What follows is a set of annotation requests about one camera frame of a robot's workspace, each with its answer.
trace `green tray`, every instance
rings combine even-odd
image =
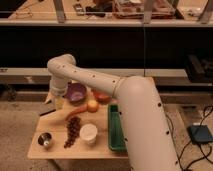
[[[108,105],[108,129],[109,148],[112,151],[126,151],[118,106],[115,104]]]

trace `food item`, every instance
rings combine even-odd
[[[87,89],[81,83],[68,83],[68,90],[65,97],[71,102],[76,103],[86,98]]]
[[[62,109],[63,104],[64,104],[63,97],[57,97],[57,98],[55,98],[55,110]]]
[[[74,115],[83,113],[86,111],[87,111],[87,105],[82,105],[82,106],[74,109],[72,112],[70,112],[66,117],[66,121],[69,121]]]
[[[98,109],[99,109],[99,104],[98,104],[97,101],[95,101],[95,100],[89,100],[87,102],[87,111],[88,112],[92,112],[92,113],[93,112],[97,112]]]
[[[109,103],[111,97],[97,90],[91,90],[95,99],[100,103]]]
[[[80,138],[88,145],[94,144],[98,134],[98,129],[94,124],[85,124],[80,130]]]
[[[67,123],[67,140],[65,141],[64,148],[71,147],[76,138],[79,137],[79,130],[81,128],[80,125],[81,119],[79,117],[71,118]]]

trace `white cup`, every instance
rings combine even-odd
[[[81,127],[80,138],[88,145],[95,143],[98,129],[94,124],[85,124]]]

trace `black cable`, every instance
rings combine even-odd
[[[166,114],[166,117],[167,117],[167,119],[169,120],[169,122],[170,122],[170,124],[171,124],[170,131],[171,131],[172,139],[173,139],[173,142],[174,142],[175,127],[174,127],[174,124],[173,124],[172,119],[169,117],[168,114]],[[178,158],[178,162],[179,162],[179,164],[180,164],[180,168],[181,168],[181,170],[183,171],[183,166],[182,166],[182,164],[181,164],[181,162],[180,162],[180,160],[179,160],[179,157],[177,157],[177,158]]]
[[[41,3],[42,1],[37,1],[37,2],[34,2],[34,3],[31,3],[31,4],[29,4],[29,5],[27,5],[27,6],[24,6],[24,7],[22,7],[22,8],[19,8],[19,9],[17,9],[16,10],[16,12],[15,12],[15,14],[16,14],[16,18],[19,18],[19,19],[24,19],[24,18],[32,18],[33,17],[33,13],[32,13],[32,11],[31,11],[31,9],[30,9],[30,7],[32,7],[32,6],[35,6],[35,5],[37,5],[37,4],[39,4],[39,3]],[[28,12],[26,13],[22,13],[22,12],[19,12],[19,11],[22,11],[22,10],[25,10],[25,9],[27,9],[28,10]]]
[[[207,155],[205,155],[207,158],[208,158],[208,156],[210,156],[211,153],[212,153],[212,147],[211,147],[211,146],[209,146],[209,147],[210,147],[210,148],[209,148],[209,152],[208,152]],[[206,157],[203,156],[203,157],[200,157],[200,158],[198,158],[198,159],[195,159],[195,160],[191,161],[191,162],[186,166],[186,168],[184,169],[184,171],[188,170],[194,163],[197,163],[198,161],[201,161],[201,160],[205,159]]]
[[[171,125],[170,131],[171,131],[171,135],[172,135],[172,138],[173,138],[173,136],[174,136],[174,130],[175,130],[174,124],[173,124],[172,119],[169,117],[168,114],[166,114],[166,117],[167,117],[167,119],[168,119],[169,122],[170,122],[170,125]]]
[[[194,135],[197,134],[197,132],[198,132],[199,129],[201,128],[201,126],[202,126],[204,120],[205,120],[208,116],[210,116],[210,114],[212,114],[212,112],[213,112],[213,106],[212,106],[212,105],[210,105],[210,106],[205,106],[205,107],[204,107],[204,109],[203,109],[203,119],[201,120],[201,122],[200,122],[200,124],[199,124],[199,127],[197,127],[197,129],[195,130]],[[190,139],[190,141],[183,147],[183,149],[182,149],[182,151],[181,151],[181,153],[180,153],[180,156],[178,156],[178,160],[179,160],[179,163],[180,163],[180,166],[181,166],[181,169],[182,169],[182,170],[189,169],[189,167],[190,167],[193,163],[202,160],[201,158],[200,158],[200,159],[197,159],[197,160],[194,160],[194,161],[192,161],[193,163],[191,162],[192,164],[190,163],[190,164],[187,166],[186,169],[183,169],[180,160],[181,160],[181,157],[183,156],[183,153],[184,153],[185,149],[189,146],[189,144],[190,144],[191,142],[192,142],[192,141],[191,141],[191,139]]]
[[[210,159],[208,158],[208,155],[206,155],[206,154],[203,152],[203,149],[202,149],[202,146],[201,146],[201,145],[199,145],[199,148],[200,148],[201,153],[203,154],[203,157],[204,157],[209,163],[213,164],[213,161],[210,160]]]

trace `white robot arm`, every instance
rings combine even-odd
[[[66,93],[70,79],[101,90],[118,101],[121,126],[131,169],[181,171],[156,87],[145,77],[118,77],[78,68],[72,55],[49,60],[50,90]]]

